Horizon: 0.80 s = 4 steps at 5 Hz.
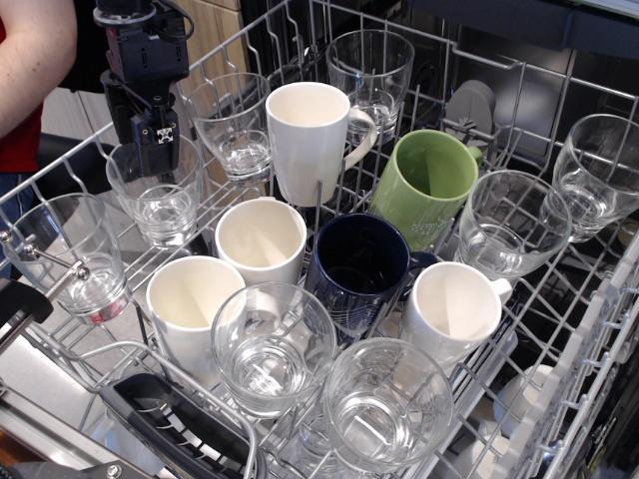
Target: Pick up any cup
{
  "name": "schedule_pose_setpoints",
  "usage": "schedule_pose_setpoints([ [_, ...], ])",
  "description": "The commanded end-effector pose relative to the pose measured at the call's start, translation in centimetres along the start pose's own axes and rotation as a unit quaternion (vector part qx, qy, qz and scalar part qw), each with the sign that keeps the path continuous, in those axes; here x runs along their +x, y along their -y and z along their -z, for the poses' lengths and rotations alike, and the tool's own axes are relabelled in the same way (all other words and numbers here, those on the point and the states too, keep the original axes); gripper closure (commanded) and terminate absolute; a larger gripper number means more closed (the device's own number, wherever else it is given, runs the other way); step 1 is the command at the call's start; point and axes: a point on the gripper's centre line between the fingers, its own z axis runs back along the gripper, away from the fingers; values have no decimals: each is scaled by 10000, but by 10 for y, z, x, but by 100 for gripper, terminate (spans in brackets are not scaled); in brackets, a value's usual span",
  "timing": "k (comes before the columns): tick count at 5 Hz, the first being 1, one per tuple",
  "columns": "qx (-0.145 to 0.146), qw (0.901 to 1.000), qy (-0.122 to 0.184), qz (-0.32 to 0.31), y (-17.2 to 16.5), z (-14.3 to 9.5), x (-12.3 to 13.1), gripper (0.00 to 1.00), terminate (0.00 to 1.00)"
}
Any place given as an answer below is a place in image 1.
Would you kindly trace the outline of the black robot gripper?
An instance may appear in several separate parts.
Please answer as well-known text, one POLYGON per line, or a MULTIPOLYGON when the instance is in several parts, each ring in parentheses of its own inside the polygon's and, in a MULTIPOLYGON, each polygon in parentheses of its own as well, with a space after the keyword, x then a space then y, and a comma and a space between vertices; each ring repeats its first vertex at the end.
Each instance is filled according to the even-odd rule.
POLYGON ((180 129, 171 88, 189 76, 190 16, 184 11, 101 11, 99 25, 109 46, 109 69, 101 82, 119 142, 134 142, 142 176, 168 174, 179 163, 180 129), (133 108, 151 109, 135 115, 133 108))

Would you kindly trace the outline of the person forearm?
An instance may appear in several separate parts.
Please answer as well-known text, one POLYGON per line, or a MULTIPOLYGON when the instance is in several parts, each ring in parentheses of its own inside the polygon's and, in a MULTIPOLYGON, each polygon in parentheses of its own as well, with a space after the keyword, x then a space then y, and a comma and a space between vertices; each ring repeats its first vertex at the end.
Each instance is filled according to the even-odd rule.
POLYGON ((3 1, 1 136, 21 124, 61 83, 76 59, 72 1, 3 1))

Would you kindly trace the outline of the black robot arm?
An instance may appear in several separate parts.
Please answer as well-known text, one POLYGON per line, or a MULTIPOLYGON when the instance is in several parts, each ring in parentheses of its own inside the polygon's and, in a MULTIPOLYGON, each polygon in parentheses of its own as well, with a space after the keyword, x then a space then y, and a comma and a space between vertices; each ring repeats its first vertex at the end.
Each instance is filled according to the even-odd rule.
POLYGON ((180 127, 172 88, 189 76, 194 21, 173 1, 98 1, 108 69, 101 75, 121 149, 114 163, 124 181, 172 173, 180 127))

